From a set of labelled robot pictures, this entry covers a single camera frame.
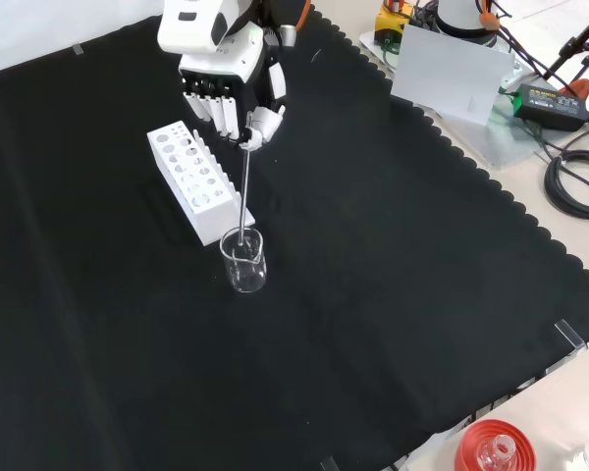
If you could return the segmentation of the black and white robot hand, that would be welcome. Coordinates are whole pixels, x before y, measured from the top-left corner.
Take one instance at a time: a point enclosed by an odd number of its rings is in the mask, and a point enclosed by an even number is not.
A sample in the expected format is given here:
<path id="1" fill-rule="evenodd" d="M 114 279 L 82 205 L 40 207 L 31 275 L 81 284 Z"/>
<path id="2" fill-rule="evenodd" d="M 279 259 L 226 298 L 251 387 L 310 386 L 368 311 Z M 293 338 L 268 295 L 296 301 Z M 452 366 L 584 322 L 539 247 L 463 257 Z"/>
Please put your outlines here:
<path id="1" fill-rule="evenodd" d="M 245 151 L 270 142 L 286 112 L 280 54 L 297 26 L 269 1 L 166 1 L 159 47 L 181 56 L 183 96 L 197 119 Z"/>

